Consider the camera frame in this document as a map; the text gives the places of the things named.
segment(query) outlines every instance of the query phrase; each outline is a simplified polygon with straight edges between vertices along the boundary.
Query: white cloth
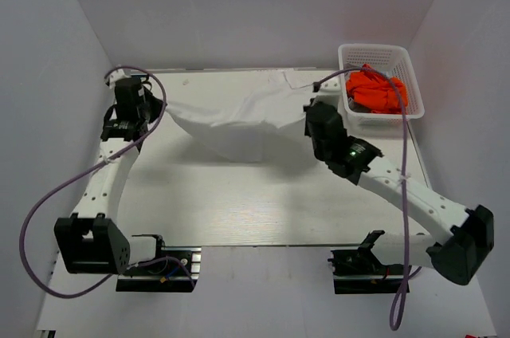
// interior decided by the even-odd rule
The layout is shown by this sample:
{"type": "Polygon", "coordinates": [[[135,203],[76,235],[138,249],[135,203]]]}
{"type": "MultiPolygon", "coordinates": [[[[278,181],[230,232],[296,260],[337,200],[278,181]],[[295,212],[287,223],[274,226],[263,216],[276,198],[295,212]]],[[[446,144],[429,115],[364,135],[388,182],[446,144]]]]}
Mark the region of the white cloth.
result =
{"type": "Polygon", "coordinates": [[[252,163],[263,160],[268,134],[304,138],[303,105],[312,97],[311,87],[291,88],[282,73],[235,108],[211,110],[168,101],[166,111],[184,131],[218,155],[252,163]]]}

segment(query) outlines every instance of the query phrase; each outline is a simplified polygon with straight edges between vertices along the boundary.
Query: orange fabric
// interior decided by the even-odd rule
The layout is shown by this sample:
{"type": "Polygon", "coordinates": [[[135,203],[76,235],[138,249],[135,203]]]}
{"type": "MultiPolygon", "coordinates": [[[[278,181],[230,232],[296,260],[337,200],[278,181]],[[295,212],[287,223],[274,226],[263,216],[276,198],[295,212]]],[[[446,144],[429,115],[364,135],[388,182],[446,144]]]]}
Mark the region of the orange fabric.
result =
{"type": "MultiPolygon", "coordinates": [[[[406,86],[397,77],[392,77],[391,81],[407,107],[406,86]]],[[[402,113],[395,90],[377,73],[369,71],[351,73],[347,81],[347,95],[354,98],[354,102],[371,109],[373,113],[402,113]]]]}

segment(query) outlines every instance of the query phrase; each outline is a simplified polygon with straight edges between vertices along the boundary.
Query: white table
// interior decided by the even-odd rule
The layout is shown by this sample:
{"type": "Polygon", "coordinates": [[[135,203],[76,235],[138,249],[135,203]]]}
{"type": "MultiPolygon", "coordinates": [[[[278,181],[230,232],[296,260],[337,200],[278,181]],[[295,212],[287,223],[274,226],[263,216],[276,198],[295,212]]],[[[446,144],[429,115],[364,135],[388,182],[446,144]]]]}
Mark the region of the white table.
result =
{"type": "MultiPolygon", "coordinates": [[[[161,73],[169,97],[207,108],[233,106],[277,70],[161,73]]],[[[329,71],[295,72],[310,82],[329,71]]],[[[360,130],[351,130],[359,136],[360,130]]],[[[361,135],[400,164],[402,140],[361,135]]],[[[167,116],[132,168],[120,202],[125,234],[161,234],[176,246],[356,243],[368,232],[402,232],[402,214],[335,177],[312,157],[292,157],[277,137],[260,164],[218,158],[167,116]]],[[[410,140],[408,171],[424,175],[410,140]]],[[[422,228],[411,220],[411,232],[422,228]]],[[[38,328],[57,336],[463,336],[494,333],[477,281],[450,284],[432,270],[411,285],[405,322],[387,327],[391,296],[334,296],[327,247],[205,248],[192,294],[115,293],[110,280],[72,301],[46,297],[38,328]]],[[[96,276],[57,261],[51,286],[68,293],[96,276]]]]}

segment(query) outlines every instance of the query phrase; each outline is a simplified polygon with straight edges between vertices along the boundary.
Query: white wall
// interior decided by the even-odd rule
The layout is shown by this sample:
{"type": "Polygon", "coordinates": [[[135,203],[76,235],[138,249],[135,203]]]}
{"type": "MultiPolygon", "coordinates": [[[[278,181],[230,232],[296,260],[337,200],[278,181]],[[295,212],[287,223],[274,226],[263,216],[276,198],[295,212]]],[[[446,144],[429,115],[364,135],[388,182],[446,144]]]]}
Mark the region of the white wall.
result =
{"type": "Polygon", "coordinates": [[[79,0],[113,63],[338,65],[345,42],[409,46],[433,0],[79,0]]]}
{"type": "MultiPolygon", "coordinates": [[[[25,274],[18,234],[30,207],[92,157],[110,63],[77,0],[0,0],[0,335],[32,336],[42,291],[25,274]]],[[[47,279],[53,224],[69,214],[71,188],[29,228],[29,259],[47,279]]]]}
{"type": "Polygon", "coordinates": [[[426,114],[414,123],[434,188],[496,219],[479,274],[510,336],[510,0],[435,0],[410,47],[426,114]]]}

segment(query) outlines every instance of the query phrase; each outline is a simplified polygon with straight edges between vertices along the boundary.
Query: plastic basket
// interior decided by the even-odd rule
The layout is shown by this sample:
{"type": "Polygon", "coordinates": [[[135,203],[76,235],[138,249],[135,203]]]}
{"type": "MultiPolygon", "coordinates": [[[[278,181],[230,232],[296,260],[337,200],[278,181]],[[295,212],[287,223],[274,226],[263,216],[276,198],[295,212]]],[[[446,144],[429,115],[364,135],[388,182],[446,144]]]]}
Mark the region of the plastic basket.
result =
{"type": "MultiPolygon", "coordinates": [[[[338,60],[341,69],[352,66],[361,67],[368,63],[373,69],[389,77],[397,77],[407,89],[407,119],[423,116],[422,95],[414,75],[413,65],[406,49],[397,45],[347,44],[338,48],[338,60]]],[[[402,115],[355,112],[349,106],[346,81],[348,77],[340,76],[343,106],[349,122],[357,125],[398,125],[402,124],[402,115]]]]}

